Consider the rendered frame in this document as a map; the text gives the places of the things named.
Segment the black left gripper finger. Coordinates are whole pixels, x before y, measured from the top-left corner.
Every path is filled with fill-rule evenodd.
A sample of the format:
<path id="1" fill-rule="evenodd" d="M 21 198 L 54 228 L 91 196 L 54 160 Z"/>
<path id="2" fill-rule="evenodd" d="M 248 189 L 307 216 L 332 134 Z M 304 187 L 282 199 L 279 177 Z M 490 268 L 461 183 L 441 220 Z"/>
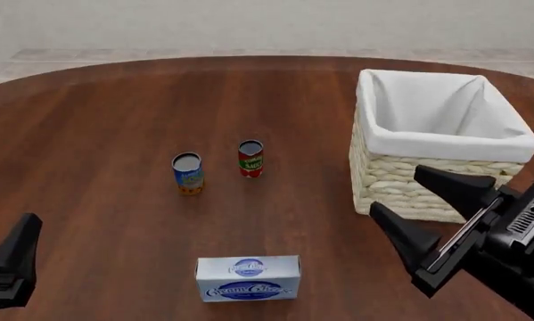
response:
<path id="1" fill-rule="evenodd" d="M 24 213 L 0 242 L 0 279 L 36 282 L 36 254 L 42 220 L 35 213 Z"/>

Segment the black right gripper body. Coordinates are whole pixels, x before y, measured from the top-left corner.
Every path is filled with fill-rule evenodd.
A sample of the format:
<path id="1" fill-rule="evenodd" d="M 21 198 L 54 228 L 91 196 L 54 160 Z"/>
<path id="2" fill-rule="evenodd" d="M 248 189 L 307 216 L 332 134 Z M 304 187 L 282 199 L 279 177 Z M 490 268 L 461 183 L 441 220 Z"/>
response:
<path id="1" fill-rule="evenodd" d="M 534 296 L 534 184 L 524 194 L 505 186 L 443 246 L 412 283 L 433 296 L 460 269 L 500 296 Z"/>

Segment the red tomato sauce can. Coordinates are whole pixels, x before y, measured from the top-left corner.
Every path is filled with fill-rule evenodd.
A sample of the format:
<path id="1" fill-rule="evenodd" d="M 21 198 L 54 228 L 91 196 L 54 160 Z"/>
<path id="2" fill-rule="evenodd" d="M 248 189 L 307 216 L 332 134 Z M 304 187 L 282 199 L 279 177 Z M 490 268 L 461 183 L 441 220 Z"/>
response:
<path id="1" fill-rule="evenodd" d="M 258 178 L 263 172 L 263 144 L 257 140 L 242 141 L 238 146 L 238 162 L 242 176 Z"/>

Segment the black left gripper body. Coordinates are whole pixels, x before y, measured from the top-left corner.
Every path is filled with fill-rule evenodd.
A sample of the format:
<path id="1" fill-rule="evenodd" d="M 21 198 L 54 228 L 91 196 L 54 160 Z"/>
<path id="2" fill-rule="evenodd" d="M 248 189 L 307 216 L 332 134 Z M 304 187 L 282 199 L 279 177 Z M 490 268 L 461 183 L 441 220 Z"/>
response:
<path id="1" fill-rule="evenodd" d="M 36 275 L 0 269 L 0 307 L 26 307 L 36 288 Z"/>

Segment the woven basket with white liner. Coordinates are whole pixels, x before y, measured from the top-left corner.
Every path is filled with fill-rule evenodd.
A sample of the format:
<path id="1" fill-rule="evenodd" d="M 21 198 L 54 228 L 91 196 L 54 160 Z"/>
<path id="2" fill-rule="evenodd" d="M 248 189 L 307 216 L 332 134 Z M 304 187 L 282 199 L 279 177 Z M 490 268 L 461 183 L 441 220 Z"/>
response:
<path id="1" fill-rule="evenodd" d="M 349 147 L 353 202 L 381 202 L 403 218 L 460 223 L 414 179 L 426 165 L 507 184 L 534 155 L 534 133 L 481 75 L 360 71 Z"/>

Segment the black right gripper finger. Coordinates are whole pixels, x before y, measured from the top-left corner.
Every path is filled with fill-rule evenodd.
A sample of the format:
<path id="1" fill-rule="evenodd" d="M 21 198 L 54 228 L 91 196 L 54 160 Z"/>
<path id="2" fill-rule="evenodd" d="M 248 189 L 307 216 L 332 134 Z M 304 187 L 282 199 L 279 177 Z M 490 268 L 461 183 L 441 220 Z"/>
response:
<path id="1" fill-rule="evenodd" d="M 402 218 L 380 202 L 372 202 L 369 216 L 386 234 L 409 275 L 413 275 L 428 256 L 436 251 L 441 235 Z"/>
<path id="2" fill-rule="evenodd" d="M 492 176 L 458 174 L 426 165 L 415 168 L 415 181 L 447 202 L 463 218 L 472 218 L 490 204 L 486 196 L 495 191 L 497 182 Z"/>

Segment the blue and orange soup can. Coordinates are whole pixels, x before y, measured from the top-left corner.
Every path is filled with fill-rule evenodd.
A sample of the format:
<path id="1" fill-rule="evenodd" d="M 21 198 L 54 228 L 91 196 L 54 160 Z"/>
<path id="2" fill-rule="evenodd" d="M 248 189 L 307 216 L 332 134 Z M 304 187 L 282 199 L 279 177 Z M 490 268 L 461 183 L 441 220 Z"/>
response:
<path id="1" fill-rule="evenodd" d="M 171 168 L 182 194 L 194 195 L 202 192 L 204 173 L 199 154 L 182 152 L 171 161 Z"/>

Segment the blue and white cream cheese box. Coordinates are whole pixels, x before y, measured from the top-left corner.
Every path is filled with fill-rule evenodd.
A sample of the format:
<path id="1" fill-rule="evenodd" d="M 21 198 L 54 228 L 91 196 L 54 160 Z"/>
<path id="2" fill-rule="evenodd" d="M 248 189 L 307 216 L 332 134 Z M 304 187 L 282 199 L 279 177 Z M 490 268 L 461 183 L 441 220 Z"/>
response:
<path id="1" fill-rule="evenodd" d="M 199 258 L 194 277 L 205 302 L 291 300 L 300 287 L 300 257 Z"/>

